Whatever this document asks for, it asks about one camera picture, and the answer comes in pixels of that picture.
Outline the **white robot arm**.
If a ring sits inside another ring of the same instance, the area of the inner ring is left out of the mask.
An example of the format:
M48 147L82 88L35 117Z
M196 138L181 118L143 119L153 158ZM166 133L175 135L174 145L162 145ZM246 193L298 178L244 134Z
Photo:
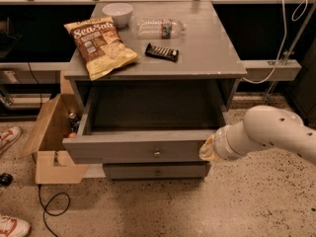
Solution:
M201 147L199 158L234 161L272 147L316 165L316 130L305 126L297 114L271 106L255 106L241 121L220 128Z

